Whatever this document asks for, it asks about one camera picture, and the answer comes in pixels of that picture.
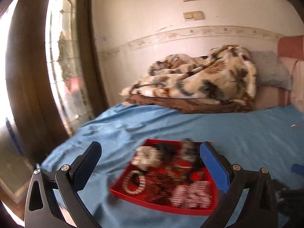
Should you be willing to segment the red plaid scrunchie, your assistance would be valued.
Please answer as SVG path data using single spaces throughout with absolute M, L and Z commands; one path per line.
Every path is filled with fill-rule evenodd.
M 209 208 L 212 197 L 209 181 L 195 181 L 190 185 L 178 185 L 170 197 L 173 207 L 185 209 Z

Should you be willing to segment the grey sheer scrunchie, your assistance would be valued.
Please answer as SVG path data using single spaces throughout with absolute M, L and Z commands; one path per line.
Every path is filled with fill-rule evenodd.
M 200 143 L 196 143 L 190 138 L 185 138 L 182 140 L 179 156 L 182 160 L 190 162 L 192 166 L 199 166 L 201 164 L 199 150 Z

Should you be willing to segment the black hair claw clip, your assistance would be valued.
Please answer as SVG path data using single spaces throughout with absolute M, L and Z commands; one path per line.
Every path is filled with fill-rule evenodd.
M 156 148 L 161 152 L 164 162 L 175 161 L 179 157 L 179 148 L 173 144 L 160 142 L 156 144 Z

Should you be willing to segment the red polka dot scrunchie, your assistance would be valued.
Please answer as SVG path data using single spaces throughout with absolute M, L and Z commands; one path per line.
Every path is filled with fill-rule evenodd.
M 144 201 L 162 206 L 171 204 L 170 198 L 176 187 L 172 177 L 158 172 L 151 172 L 145 175 L 145 183 L 146 196 Z

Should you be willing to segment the white floral scrunchie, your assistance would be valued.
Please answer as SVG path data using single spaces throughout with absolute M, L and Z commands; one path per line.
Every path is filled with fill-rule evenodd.
M 133 166 L 148 171 L 150 168 L 159 168 L 162 164 L 163 153 L 155 147 L 140 146 L 131 160 Z

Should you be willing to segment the blue bed sheet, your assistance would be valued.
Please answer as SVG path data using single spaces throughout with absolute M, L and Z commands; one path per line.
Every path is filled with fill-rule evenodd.
M 212 142 L 216 151 L 246 170 L 265 167 L 289 188 L 303 188 L 303 177 L 291 171 L 303 164 L 303 114 L 293 106 L 248 113 L 181 114 L 157 105 L 118 104 L 82 125 L 41 164 L 58 170 L 97 141 L 102 156 L 81 200 L 102 227 L 200 227 L 204 216 L 174 215 L 134 205 L 115 197 L 110 186 L 122 174 L 135 149 L 146 139 Z

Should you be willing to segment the red shallow tray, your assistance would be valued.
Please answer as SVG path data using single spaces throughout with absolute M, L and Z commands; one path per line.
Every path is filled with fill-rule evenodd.
M 137 147 L 110 192 L 156 211 L 210 215 L 217 206 L 219 194 L 200 158 L 200 145 L 191 139 L 147 139 Z

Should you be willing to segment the brown ruffled blanket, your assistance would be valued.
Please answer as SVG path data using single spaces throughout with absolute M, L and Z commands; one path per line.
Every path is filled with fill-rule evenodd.
M 133 94 L 128 96 L 125 101 L 135 105 L 158 105 L 178 110 L 183 114 L 242 113 L 253 109 L 253 100 L 248 97 L 240 101 L 220 101 L 219 104 L 205 104 L 202 99 L 159 98 Z

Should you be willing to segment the stained glass wooden door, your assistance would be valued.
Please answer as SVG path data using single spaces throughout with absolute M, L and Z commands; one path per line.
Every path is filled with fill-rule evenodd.
M 17 140 L 42 162 L 108 107 L 93 42 L 92 0 L 2 0 L 15 6 L 5 77 Z

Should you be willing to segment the grey pillow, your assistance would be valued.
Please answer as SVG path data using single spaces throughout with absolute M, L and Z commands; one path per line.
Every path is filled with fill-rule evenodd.
M 292 90 L 292 77 L 273 51 L 252 51 L 251 61 L 257 68 L 257 85 Z

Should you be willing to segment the floral leaf print blanket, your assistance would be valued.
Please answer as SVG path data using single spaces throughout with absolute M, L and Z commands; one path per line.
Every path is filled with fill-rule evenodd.
M 205 56 L 173 54 L 156 61 L 120 95 L 247 105 L 255 99 L 256 79 L 257 68 L 250 52 L 239 45 L 223 45 Z

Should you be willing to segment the wall light switch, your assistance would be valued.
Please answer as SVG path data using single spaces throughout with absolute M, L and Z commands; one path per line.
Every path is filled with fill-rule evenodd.
M 183 18 L 185 20 L 204 20 L 205 16 L 202 11 L 191 11 L 191 12 L 184 12 Z

